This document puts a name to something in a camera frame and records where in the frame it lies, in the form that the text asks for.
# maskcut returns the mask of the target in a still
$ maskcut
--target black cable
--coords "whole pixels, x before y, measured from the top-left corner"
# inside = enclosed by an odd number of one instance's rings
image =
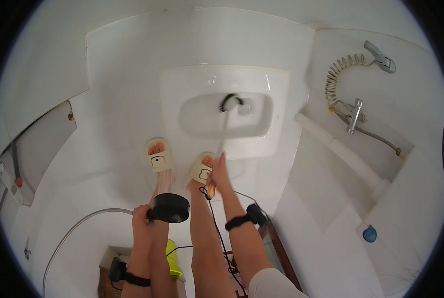
[[[243,296],[246,296],[247,293],[245,293],[245,288],[243,288],[242,284],[239,282],[238,278],[235,277],[235,274],[233,273],[232,265],[231,265],[231,262],[229,260],[229,257],[227,256],[227,250],[225,249],[225,244],[223,242],[222,235],[221,235],[221,233],[219,231],[219,227],[217,226],[217,222],[215,221],[214,209],[212,209],[212,203],[210,202],[211,198],[208,196],[208,191],[205,188],[205,186],[200,187],[199,190],[201,191],[202,194],[204,194],[205,198],[208,200],[208,205],[210,206],[210,210],[212,211],[212,217],[214,219],[215,229],[217,229],[217,233],[219,233],[220,241],[222,242],[222,247],[223,247],[225,259],[227,260],[227,264],[229,266],[229,272],[231,273],[233,278],[235,278],[235,281],[239,284],[240,288],[242,288]]]
[[[257,203],[257,201],[255,201],[255,199],[254,198],[252,198],[251,196],[248,196],[248,195],[246,195],[246,194],[243,194],[243,193],[239,193],[238,191],[233,191],[234,193],[236,193],[236,194],[241,194],[242,196],[245,196],[245,197],[247,197],[247,198],[249,198],[249,199],[252,199],[254,202],[255,202],[255,205],[257,205],[257,207],[263,212],[263,213],[265,213],[265,216],[268,218],[268,214],[265,212],[265,210],[263,210],[261,207],[260,207],[260,205],[258,205],[258,203]]]
[[[113,281],[111,281],[111,285],[113,286],[114,289],[118,290],[118,291],[122,291],[123,289],[118,289],[113,285]]]
[[[176,248],[174,248],[174,249],[172,249],[171,251],[170,251],[170,253],[168,253],[167,255],[165,255],[166,257],[168,257],[171,253],[173,253],[176,249],[178,249],[178,248],[186,248],[186,247],[193,247],[193,246],[179,246],[179,247],[176,247]]]

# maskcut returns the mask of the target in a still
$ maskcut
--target white pipe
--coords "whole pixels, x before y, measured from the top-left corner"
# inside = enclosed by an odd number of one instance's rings
[[[364,160],[362,160],[353,150],[349,149],[343,142],[336,139],[332,134],[320,127],[313,120],[305,115],[298,113],[295,120],[313,134],[323,144],[328,146],[336,155],[347,163],[353,171],[362,179],[363,182],[371,189],[376,197],[379,197],[383,191],[380,186],[387,186],[384,181]]]

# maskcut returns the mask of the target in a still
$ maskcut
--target blue object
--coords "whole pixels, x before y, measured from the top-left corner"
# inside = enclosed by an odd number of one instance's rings
[[[376,229],[374,229],[372,225],[369,225],[368,228],[363,231],[363,238],[367,242],[373,243],[374,240],[376,240],[376,238],[377,238]]]

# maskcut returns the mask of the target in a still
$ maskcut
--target wrist strap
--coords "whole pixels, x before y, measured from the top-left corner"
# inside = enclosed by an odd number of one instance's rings
[[[129,272],[124,273],[124,280],[130,284],[140,286],[140,287],[150,287],[151,280],[149,278],[142,278],[132,275]]]
[[[241,226],[242,224],[251,221],[248,215],[242,217],[234,217],[225,224],[225,230],[229,231],[235,227]]]

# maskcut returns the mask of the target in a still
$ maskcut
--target cream slipper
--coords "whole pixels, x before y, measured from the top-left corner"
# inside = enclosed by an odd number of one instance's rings
[[[164,151],[147,156],[147,159],[149,160],[152,171],[154,173],[159,173],[172,168],[172,155],[170,151],[170,146],[164,139],[155,138],[147,142],[146,154],[149,152],[149,148],[158,143],[162,143],[164,145]]]
[[[212,152],[201,153],[190,167],[189,175],[187,176],[185,183],[186,189],[189,188],[189,184],[192,179],[204,185],[207,183],[207,177],[208,174],[212,172],[212,168],[202,164],[202,159],[204,159],[204,157],[211,157],[215,160],[215,154]]]

